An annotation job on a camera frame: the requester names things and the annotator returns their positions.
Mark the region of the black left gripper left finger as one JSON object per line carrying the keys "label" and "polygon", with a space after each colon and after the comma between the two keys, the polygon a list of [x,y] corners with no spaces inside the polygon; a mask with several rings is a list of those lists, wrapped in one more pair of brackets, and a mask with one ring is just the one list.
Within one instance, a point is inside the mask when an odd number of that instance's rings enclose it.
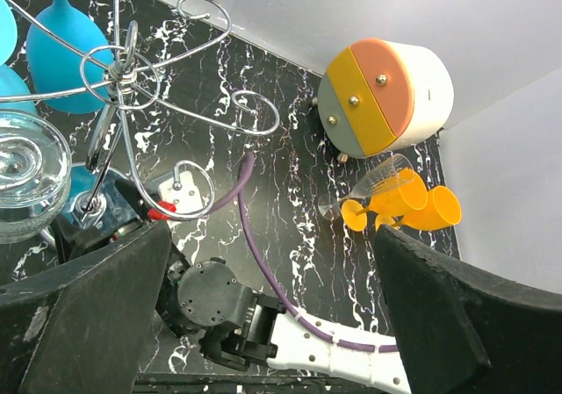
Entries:
{"label": "black left gripper left finger", "polygon": [[3,393],[130,393],[170,250],[163,222],[1,288]]}

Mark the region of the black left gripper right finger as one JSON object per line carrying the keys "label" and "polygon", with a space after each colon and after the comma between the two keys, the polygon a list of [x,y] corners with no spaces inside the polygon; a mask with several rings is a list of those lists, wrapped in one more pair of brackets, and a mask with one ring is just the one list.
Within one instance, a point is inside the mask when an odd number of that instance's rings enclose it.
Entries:
{"label": "black left gripper right finger", "polygon": [[559,393],[561,296],[382,225],[378,278],[414,393]]}

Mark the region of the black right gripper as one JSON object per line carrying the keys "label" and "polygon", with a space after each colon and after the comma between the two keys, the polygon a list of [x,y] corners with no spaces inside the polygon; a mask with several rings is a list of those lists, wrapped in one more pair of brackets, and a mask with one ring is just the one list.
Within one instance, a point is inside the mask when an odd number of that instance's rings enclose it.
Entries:
{"label": "black right gripper", "polygon": [[52,235],[59,264],[72,261],[105,247],[153,221],[169,221],[174,204],[157,201],[150,208],[133,181],[119,178],[102,192],[99,209],[85,210],[85,197],[76,200],[69,216],[58,214]]}

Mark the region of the wide clear wine glass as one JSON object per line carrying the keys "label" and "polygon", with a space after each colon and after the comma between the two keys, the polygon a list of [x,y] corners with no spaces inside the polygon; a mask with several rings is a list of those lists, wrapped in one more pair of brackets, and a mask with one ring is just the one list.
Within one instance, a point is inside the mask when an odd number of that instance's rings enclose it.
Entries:
{"label": "wide clear wine glass", "polygon": [[45,119],[1,110],[1,243],[47,228],[65,205],[71,186],[68,142]]}

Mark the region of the yellow wine glass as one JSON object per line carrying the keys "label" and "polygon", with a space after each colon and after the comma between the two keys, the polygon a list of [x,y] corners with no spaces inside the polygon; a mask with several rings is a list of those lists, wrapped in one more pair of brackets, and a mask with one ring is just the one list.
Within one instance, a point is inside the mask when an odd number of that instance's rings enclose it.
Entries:
{"label": "yellow wine glass", "polygon": [[342,220],[349,229],[362,232],[367,227],[369,211],[376,213],[374,227],[378,230],[381,225],[395,224],[394,218],[420,211],[427,205],[426,184],[411,168],[402,169],[383,184],[385,191],[372,196],[366,207],[355,200],[342,203]]}
{"label": "yellow wine glass", "polygon": [[456,226],[462,220],[462,209],[456,195],[447,187],[439,185],[428,192],[428,202],[419,211],[411,211],[400,220],[378,215],[374,221],[377,231],[380,226],[407,226],[419,231],[436,231]]}

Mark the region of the blue wine glass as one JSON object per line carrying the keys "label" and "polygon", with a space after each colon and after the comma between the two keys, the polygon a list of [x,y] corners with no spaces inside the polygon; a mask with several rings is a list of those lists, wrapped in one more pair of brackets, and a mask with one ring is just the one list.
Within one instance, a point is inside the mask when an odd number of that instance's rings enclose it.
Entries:
{"label": "blue wine glass", "polygon": [[7,61],[10,59],[18,42],[18,28],[10,6],[1,0],[1,96],[30,95],[26,83],[14,71]]}
{"label": "blue wine glass", "polygon": [[[108,45],[107,38],[96,23],[68,0],[52,0],[35,18],[83,53]],[[83,86],[79,68],[82,56],[52,39],[36,25],[30,25],[26,45],[27,63],[35,93],[72,90]],[[93,58],[105,65],[113,62],[111,49],[101,50]],[[90,61],[84,63],[84,73],[89,83],[103,81],[104,70]],[[45,103],[57,111],[70,114],[89,114],[104,106],[88,90],[72,96],[49,99]]]}

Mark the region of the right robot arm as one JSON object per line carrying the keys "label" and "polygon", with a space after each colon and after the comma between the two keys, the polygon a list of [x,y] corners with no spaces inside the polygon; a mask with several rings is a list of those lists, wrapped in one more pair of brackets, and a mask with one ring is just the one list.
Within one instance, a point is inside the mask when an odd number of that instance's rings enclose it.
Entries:
{"label": "right robot arm", "polygon": [[[87,197],[85,191],[72,196],[51,225],[60,261],[163,218],[127,179],[111,183],[91,210]],[[252,290],[220,258],[190,264],[172,246],[155,309],[178,339],[202,333],[201,354],[227,368],[301,369],[387,393],[411,391],[393,337],[319,319]]]}

